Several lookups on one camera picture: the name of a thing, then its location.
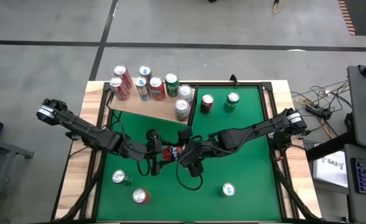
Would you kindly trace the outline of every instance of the wooden board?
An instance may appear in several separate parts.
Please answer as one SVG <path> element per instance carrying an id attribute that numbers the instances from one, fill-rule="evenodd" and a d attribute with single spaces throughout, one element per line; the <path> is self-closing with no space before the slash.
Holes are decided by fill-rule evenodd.
<path id="1" fill-rule="evenodd" d="M 178 121 L 175 118 L 175 102 L 178 99 L 176 97 L 170 97 L 166 94 L 166 97 L 162 101 L 157 101 L 151 98 L 151 100 L 142 101 L 140 99 L 139 92 L 137 91 L 136 87 L 133 86 L 130 90 L 130 97 L 125 101 L 119 101 L 114 97 L 109 105 L 110 108 L 119 110 L 119 111 L 126 111 L 135 114 L 141 114 L 144 116 L 150 116 L 153 118 L 165 119 L 168 121 L 173 121 L 177 123 L 187 124 L 187 120 L 185 121 Z"/>
<path id="2" fill-rule="evenodd" d="M 226 81 L 186 81 L 186 82 L 226 82 Z M 286 80 L 244 80 L 240 82 L 271 82 L 277 112 L 281 113 L 285 108 L 293 108 L 293 102 L 290 95 L 290 89 Z M 96 124 L 99 111 L 101 95 L 104 82 L 93 81 L 88 82 L 86 87 L 85 97 L 83 99 L 80 117 L 92 124 Z M 266 97 L 267 111 L 271 111 L 270 100 Z M 299 139 L 292 139 L 293 144 L 302 146 L 303 143 Z M 74 142 L 71 153 L 81 148 L 81 142 Z M 66 175 L 63 180 L 62 192 L 58 203 L 55 218 L 61 218 L 69 208 L 76 202 L 80 193 L 85 186 L 86 173 L 89 164 L 89 150 L 73 156 L 67 166 Z M 316 197 L 313 179 L 309 171 L 309 166 L 304 150 L 297 147 L 290 147 L 286 152 L 288 158 L 290 174 L 293 182 L 293 188 L 300 196 L 304 204 L 318 217 L 321 217 L 318 200 Z M 285 205 L 287 212 L 291 212 L 289 206 L 289 198 L 284 191 Z"/>

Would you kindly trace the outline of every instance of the wooden table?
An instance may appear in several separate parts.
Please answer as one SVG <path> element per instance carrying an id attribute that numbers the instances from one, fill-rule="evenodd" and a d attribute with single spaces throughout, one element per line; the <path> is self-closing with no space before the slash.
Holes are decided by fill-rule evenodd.
<path id="1" fill-rule="evenodd" d="M 288 82 L 286 80 L 262 80 L 262 81 L 245 80 L 241 82 L 271 82 L 273 88 L 273 96 L 277 107 L 277 113 L 281 113 L 285 108 L 294 107 L 290 95 Z M 96 125 L 98 120 L 100 101 L 101 96 L 103 94 L 103 86 L 104 86 L 103 81 L 88 82 L 86 86 L 85 97 L 83 98 L 80 117 L 92 123 L 93 125 Z M 272 116 L 271 104 L 270 99 L 268 97 L 268 92 L 266 90 L 265 90 L 265 101 L 267 105 L 268 115 L 270 117 Z M 106 122 L 107 116 L 108 116 L 108 110 L 105 109 L 103 116 L 103 124 Z M 299 146 L 303 145 L 302 141 L 299 139 L 292 139 L 292 143 Z M 82 142 L 75 141 L 72 144 L 70 153 L 74 153 L 75 151 L 83 147 L 84 146 Z M 62 182 L 62 188 L 60 192 L 59 201 L 57 204 L 57 209 L 55 210 L 54 213 L 55 218 L 61 218 L 62 216 L 64 216 L 69 211 L 71 206 L 76 202 L 76 199 L 82 193 L 86 182 L 86 174 L 88 171 L 90 152 L 91 149 L 85 149 L 84 151 L 74 155 L 71 159 L 69 159 L 65 171 L 65 178 Z M 319 209 L 313 185 L 313 179 L 309 171 L 306 153 L 304 152 L 304 150 L 300 148 L 290 147 L 289 150 L 286 151 L 286 156 L 288 158 L 293 188 L 295 189 L 296 193 L 300 196 L 302 201 L 306 204 L 306 206 L 315 215 L 321 217 L 321 212 Z M 286 212 L 288 214 L 288 217 L 291 217 L 291 208 L 290 204 L 288 203 L 289 197 L 287 196 L 287 193 L 285 191 L 283 195 L 285 200 Z M 91 200 L 88 201 L 89 201 L 88 209 L 90 209 L 91 211 L 93 204 L 91 203 Z"/>

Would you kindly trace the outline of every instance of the concrete floor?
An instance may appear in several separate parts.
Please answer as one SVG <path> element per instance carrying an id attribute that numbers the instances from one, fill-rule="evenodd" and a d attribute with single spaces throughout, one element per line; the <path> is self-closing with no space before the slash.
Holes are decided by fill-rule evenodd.
<path id="1" fill-rule="evenodd" d="M 0 40 L 99 42 L 111 3 L 1 0 Z M 348 33 L 337 0 L 287 0 L 277 16 L 272 15 L 272 3 L 119 0 L 107 40 L 366 47 L 366 37 Z M 71 141 L 64 136 L 66 129 L 43 124 L 35 112 L 45 98 L 56 98 L 78 114 L 97 50 L 0 45 L 0 121 L 5 124 L 1 139 L 36 152 L 31 161 L 16 160 L 5 191 L 7 199 L 0 201 L 0 220 L 49 220 Z M 148 64 L 154 74 L 176 72 L 182 80 L 225 80 L 234 73 L 244 80 L 288 80 L 292 91 L 304 92 L 311 85 L 345 80 L 346 67 L 360 63 L 366 64 L 366 52 L 106 47 L 96 80 L 110 79 L 116 64 L 127 65 L 133 76 L 139 65 Z M 343 96 L 349 100 L 348 92 Z M 345 131 L 342 121 L 350 112 L 343 106 L 330 120 L 338 133 Z M 310 129 L 318 126 L 312 117 L 305 120 Z M 328 140 L 321 130 L 308 139 Z M 338 221 L 347 215 L 344 195 L 317 190 L 317 196 L 324 218 Z"/>

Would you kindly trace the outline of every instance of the can lid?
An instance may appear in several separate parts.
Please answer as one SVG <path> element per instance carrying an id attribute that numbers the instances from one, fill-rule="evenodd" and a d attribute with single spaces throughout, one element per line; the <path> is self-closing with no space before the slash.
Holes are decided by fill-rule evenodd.
<path id="1" fill-rule="evenodd" d="M 133 200 L 136 203 L 142 203 L 147 198 L 147 193 L 144 189 L 136 189 L 133 192 Z"/>
<path id="2" fill-rule="evenodd" d="M 181 95 L 186 96 L 191 93 L 191 87 L 189 85 L 182 85 L 181 87 L 179 87 L 178 91 Z"/>
<path id="3" fill-rule="evenodd" d="M 151 68 L 149 66 L 143 65 L 139 68 L 140 75 L 148 75 L 151 73 Z"/>
<path id="4" fill-rule="evenodd" d="M 188 108 L 188 101 L 186 101 L 185 99 L 178 99 L 176 100 L 176 103 L 175 103 L 175 109 L 176 110 L 185 110 Z"/>
<path id="5" fill-rule="evenodd" d="M 232 183 L 225 183 L 222 186 L 222 192 L 226 195 L 226 196 L 233 196 L 235 194 L 235 187 Z"/>
<path id="6" fill-rule="evenodd" d="M 168 83 L 175 83 L 177 82 L 177 75 L 174 73 L 169 73 L 165 76 L 165 80 Z"/>
<path id="7" fill-rule="evenodd" d="M 123 182 L 126 178 L 126 174 L 123 170 L 116 170 L 114 174 L 112 175 L 112 181 L 114 181 L 117 184 L 120 184 Z"/>
<path id="8" fill-rule="evenodd" d="M 121 86 L 122 85 L 122 79 L 119 78 L 119 77 L 113 77 L 111 79 L 111 81 L 109 81 L 109 84 L 112 86 L 112 87 L 118 87 L 118 86 Z"/>
<path id="9" fill-rule="evenodd" d="M 162 84 L 162 79 L 159 77 L 153 77 L 150 80 L 150 85 L 152 87 L 159 87 Z"/>
<path id="10" fill-rule="evenodd" d="M 210 95 L 210 94 L 206 94 L 204 96 L 202 96 L 202 100 L 205 102 L 205 103 L 213 103 L 213 96 Z"/>
<path id="11" fill-rule="evenodd" d="M 147 79 L 145 79 L 144 77 L 139 77 L 135 79 L 135 85 L 142 87 L 145 86 L 145 84 L 147 84 Z"/>
<path id="12" fill-rule="evenodd" d="M 125 74 L 126 70 L 127 69 L 126 69 L 125 65 L 118 65 L 114 69 L 114 74 L 115 75 L 123 75 L 123 74 Z"/>
<path id="13" fill-rule="evenodd" d="M 228 94 L 228 100 L 230 100 L 231 102 L 237 102 L 239 100 L 238 93 L 232 92 L 232 93 Z"/>

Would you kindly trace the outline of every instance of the green mat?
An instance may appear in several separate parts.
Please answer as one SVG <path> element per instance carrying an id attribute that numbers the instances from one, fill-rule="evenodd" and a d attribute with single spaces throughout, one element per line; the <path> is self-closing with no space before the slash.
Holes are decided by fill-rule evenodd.
<path id="1" fill-rule="evenodd" d="M 238 107 L 233 113 L 223 109 L 228 93 L 240 95 Z M 214 106 L 210 114 L 201 114 L 199 105 L 204 94 L 212 94 Z M 243 128 L 263 121 L 263 111 L 258 88 L 219 87 L 199 88 L 198 103 L 193 119 L 193 134 L 207 139 L 208 134 L 226 128 Z M 176 142 L 177 131 L 185 125 L 123 112 L 121 117 L 125 132 L 134 141 L 145 143 L 148 129 L 158 127 L 166 140 Z M 136 162 L 107 155 L 104 169 L 97 221 L 278 221 L 280 210 L 273 179 L 272 165 L 268 156 L 267 138 L 247 142 L 234 155 L 206 159 L 202 188 L 189 191 L 181 187 L 175 177 L 175 163 L 165 166 L 159 176 L 142 177 Z M 131 186 L 112 182 L 112 173 L 124 169 L 133 177 Z M 180 169 L 182 181 L 196 187 L 199 179 L 190 177 Z M 232 197 L 221 198 L 217 190 L 231 182 L 236 187 Z M 146 205 L 134 203 L 132 193 L 142 187 L 152 195 Z"/>

